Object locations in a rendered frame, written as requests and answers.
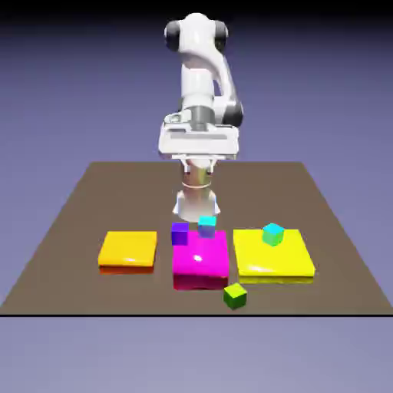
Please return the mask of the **small cyan green cube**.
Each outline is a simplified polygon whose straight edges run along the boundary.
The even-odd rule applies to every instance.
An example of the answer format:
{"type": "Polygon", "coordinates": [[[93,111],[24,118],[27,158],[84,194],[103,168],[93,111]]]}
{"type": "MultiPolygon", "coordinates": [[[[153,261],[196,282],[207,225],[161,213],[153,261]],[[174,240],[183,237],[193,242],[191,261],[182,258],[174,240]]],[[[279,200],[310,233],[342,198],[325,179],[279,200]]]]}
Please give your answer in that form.
{"type": "Polygon", "coordinates": [[[284,237],[285,229],[276,223],[269,223],[263,227],[263,242],[270,246],[277,246],[284,237]]]}

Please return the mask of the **small cyan blue cube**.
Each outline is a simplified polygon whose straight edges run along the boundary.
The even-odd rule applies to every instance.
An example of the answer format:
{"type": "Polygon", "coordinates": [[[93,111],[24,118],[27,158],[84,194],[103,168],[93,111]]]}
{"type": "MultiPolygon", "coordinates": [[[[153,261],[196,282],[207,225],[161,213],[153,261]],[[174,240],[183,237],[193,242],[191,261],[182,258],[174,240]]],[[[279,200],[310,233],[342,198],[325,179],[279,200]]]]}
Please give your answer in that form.
{"type": "Polygon", "coordinates": [[[198,221],[198,233],[203,238],[213,238],[216,231],[215,216],[200,216],[198,221]]]}

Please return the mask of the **large magenta box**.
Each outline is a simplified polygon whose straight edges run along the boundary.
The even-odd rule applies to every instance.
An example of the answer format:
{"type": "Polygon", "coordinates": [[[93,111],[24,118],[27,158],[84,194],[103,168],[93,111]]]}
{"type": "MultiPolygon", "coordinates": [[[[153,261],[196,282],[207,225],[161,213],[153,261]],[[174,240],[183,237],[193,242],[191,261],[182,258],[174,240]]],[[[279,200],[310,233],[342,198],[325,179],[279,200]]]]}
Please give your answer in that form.
{"type": "Polygon", "coordinates": [[[176,290],[224,289],[228,285],[230,259],[226,232],[213,238],[189,231],[188,243],[173,247],[173,287],[176,290]]]}

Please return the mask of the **large yellow box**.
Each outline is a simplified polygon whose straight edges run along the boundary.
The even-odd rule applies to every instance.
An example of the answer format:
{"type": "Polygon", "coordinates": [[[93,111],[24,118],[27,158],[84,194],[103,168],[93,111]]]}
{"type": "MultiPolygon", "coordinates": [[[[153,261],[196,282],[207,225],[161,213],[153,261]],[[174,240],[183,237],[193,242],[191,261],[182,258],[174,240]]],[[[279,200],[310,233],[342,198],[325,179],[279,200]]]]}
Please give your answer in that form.
{"type": "Polygon", "coordinates": [[[257,283],[311,283],[315,266],[298,230],[285,230],[282,242],[271,246],[261,229],[235,229],[233,246],[239,281],[257,283]]]}

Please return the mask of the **small purple cube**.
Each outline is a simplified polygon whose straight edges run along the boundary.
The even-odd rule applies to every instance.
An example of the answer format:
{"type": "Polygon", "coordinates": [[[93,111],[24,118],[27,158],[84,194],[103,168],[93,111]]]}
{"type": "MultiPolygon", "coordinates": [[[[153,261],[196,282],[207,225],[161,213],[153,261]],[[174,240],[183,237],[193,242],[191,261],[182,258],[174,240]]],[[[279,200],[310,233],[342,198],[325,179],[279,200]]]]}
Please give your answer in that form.
{"type": "Polygon", "coordinates": [[[186,246],[188,244],[189,223],[175,222],[171,227],[171,243],[173,246],[186,246]]]}

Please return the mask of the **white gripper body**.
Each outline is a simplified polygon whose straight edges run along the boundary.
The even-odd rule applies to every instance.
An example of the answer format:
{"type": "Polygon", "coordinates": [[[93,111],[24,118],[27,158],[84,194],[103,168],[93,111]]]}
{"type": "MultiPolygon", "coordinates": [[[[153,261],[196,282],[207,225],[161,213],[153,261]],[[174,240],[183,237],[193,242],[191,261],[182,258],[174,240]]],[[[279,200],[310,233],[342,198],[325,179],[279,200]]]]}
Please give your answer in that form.
{"type": "Polygon", "coordinates": [[[158,141],[161,155],[234,159],[239,152],[236,127],[207,124],[207,130],[192,130],[190,123],[162,123],[158,141]]]}

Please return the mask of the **large orange box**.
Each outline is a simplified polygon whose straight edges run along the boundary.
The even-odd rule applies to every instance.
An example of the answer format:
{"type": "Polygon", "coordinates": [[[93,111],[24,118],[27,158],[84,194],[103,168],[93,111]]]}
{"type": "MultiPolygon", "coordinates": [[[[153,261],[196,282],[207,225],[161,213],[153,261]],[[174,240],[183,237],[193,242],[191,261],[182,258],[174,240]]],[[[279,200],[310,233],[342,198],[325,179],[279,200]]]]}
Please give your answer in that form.
{"type": "Polygon", "coordinates": [[[154,271],[156,231],[108,231],[97,264],[102,274],[150,274],[154,271]]]}

